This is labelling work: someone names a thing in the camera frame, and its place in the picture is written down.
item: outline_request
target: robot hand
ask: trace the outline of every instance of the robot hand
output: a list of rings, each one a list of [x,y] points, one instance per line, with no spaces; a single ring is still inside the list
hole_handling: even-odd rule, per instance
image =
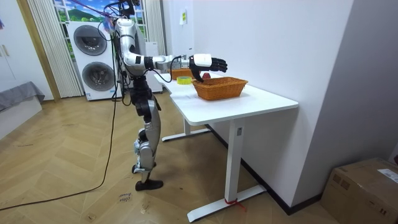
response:
[[[223,59],[212,58],[210,54],[195,54],[189,57],[189,68],[193,77],[199,82],[203,82],[200,76],[201,71],[226,72],[228,64]]]

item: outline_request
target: wicker basket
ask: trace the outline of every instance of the wicker basket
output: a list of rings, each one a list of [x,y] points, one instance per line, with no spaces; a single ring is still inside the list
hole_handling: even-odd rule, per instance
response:
[[[188,76],[193,78],[192,76],[192,72],[189,68],[183,68],[183,69],[173,69],[173,80],[177,80],[177,77],[181,77],[181,76]]]
[[[241,95],[248,81],[233,77],[205,79],[203,83],[192,81],[198,96],[205,100],[220,100]]]

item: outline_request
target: herringbone floor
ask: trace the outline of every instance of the herringbone floor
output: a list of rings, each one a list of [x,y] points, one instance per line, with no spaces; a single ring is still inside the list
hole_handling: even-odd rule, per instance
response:
[[[182,117],[168,93],[157,95],[162,107],[162,136],[181,133]],[[43,110],[0,140],[0,208],[59,197],[97,186],[109,150],[113,103],[84,97],[46,103]],[[187,212],[224,195],[226,150],[203,134],[160,143],[153,179],[159,190],[136,192],[140,174],[132,143],[142,118],[133,106],[118,103],[113,151],[104,185],[94,192],[59,201],[0,212],[0,223],[188,223]],[[239,190],[256,185],[241,168]],[[197,223],[336,223],[316,203],[288,217],[268,194],[197,221]]]

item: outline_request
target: curtain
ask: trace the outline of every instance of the curtain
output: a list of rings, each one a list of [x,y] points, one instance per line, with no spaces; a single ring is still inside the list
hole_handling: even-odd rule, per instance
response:
[[[28,3],[61,98],[82,96],[83,88],[78,81],[52,0],[28,0]]]
[[[147,27],[147,39],[149,42],[157,42],[159,54],[165,55],[165,42],[162,10],[160,0],[142,0],[144,5],[144,19]]]

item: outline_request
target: washing machine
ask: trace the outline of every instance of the washing machine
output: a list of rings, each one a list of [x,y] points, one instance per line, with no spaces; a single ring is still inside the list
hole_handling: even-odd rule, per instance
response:
[[[99,22],[66,22],[76,64],[87,100],[114,95],[114,71],[110,35]]]

